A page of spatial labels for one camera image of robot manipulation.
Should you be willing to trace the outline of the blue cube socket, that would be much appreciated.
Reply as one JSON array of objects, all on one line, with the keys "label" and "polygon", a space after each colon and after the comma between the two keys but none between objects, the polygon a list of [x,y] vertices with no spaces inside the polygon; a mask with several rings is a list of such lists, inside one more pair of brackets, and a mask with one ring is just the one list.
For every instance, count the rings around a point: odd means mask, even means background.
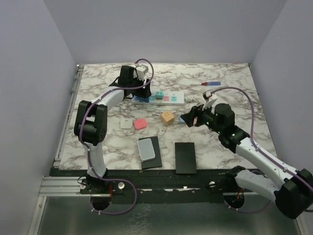
[{"label": "blue cube socket", "polygon": [[148,98],[142,98],[142,97],[136,97],[136,100],[138,101],[138,102],[144,102],[144,103],[149,103],[150,102],[150,98],[148,97]]}]

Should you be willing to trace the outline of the beige cube socket adapter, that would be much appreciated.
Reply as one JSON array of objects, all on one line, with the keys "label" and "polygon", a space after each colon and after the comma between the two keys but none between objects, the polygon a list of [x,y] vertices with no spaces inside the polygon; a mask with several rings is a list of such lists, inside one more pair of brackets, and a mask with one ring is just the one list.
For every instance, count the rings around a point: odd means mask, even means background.
[{"label": "beige cube socket adapter", "polygon": [[164,126],[169,126],[174,122],[175,116],[171,111],[165,111],[161,114],[160,119]]}]

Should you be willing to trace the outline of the white power strip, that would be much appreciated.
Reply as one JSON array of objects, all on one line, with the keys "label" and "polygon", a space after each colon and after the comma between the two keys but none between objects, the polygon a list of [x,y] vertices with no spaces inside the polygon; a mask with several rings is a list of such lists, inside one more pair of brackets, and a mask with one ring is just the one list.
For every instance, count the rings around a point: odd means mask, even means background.
[{"label": "white power strip", "polygon": [[140,105],[182,106],[185,104],[184,92],[156,91],[152,92],[152,95],[148,98],[134,96],[132,103]]}]

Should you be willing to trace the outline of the white folding plug adapter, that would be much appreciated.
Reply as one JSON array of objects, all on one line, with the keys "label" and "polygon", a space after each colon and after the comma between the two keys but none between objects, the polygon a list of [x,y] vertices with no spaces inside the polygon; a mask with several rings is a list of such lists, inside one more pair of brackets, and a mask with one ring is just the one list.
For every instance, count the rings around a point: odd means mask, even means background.
[{"label": "white folding plug adapter", "polygon": [[132,129],[133,121],[129,118],[123,118],[120,121],[120,128],[121,129]]}]

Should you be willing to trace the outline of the pink plug adapter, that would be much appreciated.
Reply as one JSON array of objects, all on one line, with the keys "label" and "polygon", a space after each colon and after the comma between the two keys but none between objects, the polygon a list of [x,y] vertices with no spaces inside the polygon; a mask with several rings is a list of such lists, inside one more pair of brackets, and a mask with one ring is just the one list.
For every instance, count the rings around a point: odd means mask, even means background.
[{"label": "pink plug adapter", "polygon": [[136,130],[145,129],[147,127],[147,121],[145,118],[136,119],[134,121],[134,127]]}]

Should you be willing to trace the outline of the teal USB charger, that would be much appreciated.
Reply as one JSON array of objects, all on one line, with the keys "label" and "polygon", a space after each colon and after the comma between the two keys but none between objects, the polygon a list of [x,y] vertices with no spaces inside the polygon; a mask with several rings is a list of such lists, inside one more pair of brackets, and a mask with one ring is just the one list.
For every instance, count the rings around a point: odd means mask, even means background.
[{"label": "teal USB charger", "polygon": [[156,98],[156,100],[162,100],[163,97],[164,97],[164,92],[162,92],[162,91],[157,91],[157,92],[155,93],[155,98]]}]

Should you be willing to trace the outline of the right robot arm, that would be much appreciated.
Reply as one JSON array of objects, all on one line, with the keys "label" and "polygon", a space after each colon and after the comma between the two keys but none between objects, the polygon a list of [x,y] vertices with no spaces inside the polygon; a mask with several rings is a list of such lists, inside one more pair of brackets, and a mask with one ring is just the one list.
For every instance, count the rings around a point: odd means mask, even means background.
[{"label": "right robot arm", "polygon": [[205,125],[218,133],[220,143],[231,152],[245,158],[262,171],[257,175],[237,166],[225,178],[229,191],[245,188],[274,202],[278,210],[296,219],[313,203],[313,175],[306,169],[297,170],[253,142],[252,136],[235,124],[230,105],[221,103],[215,108],[194,106],[181,115],[188,127]]}]

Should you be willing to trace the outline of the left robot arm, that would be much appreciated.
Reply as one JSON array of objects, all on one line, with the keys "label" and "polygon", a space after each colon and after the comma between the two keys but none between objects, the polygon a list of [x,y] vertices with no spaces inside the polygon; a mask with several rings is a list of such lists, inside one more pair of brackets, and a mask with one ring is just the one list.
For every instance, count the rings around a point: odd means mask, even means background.
[{"label": "left robot arm", "polygon": [[97,193],[107,190],[108,181],[103,178],[107,171],[102,152],[102,142],[107,134],[108,112],[128,96],[149,98],[151,79],[146,78],[146,65],[123,65],[119,76],[102,95],[92,101],[80,101],[74,134],[84,146],[89,176],[94,177],[91,187]]}]

